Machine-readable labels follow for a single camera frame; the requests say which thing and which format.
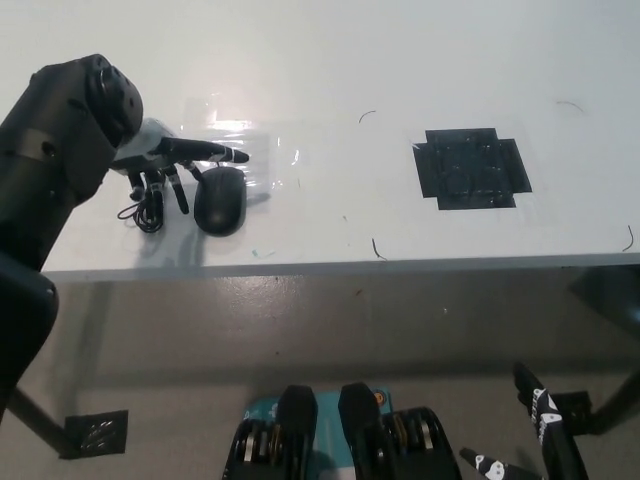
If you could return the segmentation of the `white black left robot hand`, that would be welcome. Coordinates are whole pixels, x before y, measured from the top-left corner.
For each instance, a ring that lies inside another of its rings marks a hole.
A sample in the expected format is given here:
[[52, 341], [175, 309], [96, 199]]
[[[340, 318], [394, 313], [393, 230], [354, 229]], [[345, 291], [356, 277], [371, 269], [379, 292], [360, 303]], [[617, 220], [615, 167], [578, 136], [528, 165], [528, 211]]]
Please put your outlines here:
[[189, 206], [176, 166], [199, 181], [196, 163], [200, 161], [243, 164], [249, 155], [210, 141], [180, 138], [161, 121], [147, 118], [133, 139], [118, 150], [111, 169], [128, 178], [130, 198], [135, 202], [142, 201], [147, 191], [162, 191], [169, 182], [181, 212], [187, 214]]

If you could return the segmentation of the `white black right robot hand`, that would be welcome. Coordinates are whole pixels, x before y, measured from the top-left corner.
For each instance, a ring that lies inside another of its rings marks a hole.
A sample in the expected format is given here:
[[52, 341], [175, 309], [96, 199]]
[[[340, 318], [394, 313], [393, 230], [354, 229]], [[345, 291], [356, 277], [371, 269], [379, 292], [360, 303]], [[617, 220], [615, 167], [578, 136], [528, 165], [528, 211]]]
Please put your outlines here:
[[513, 366], [513, 379], [518, 399], [526, 407], [535, 429], [547, 475], [537, 475], [469, 448], [461, 449], [460, 457], [486, 479], [587, 480], [589, 476], [574, 437], [549, 390], [520, 362]]

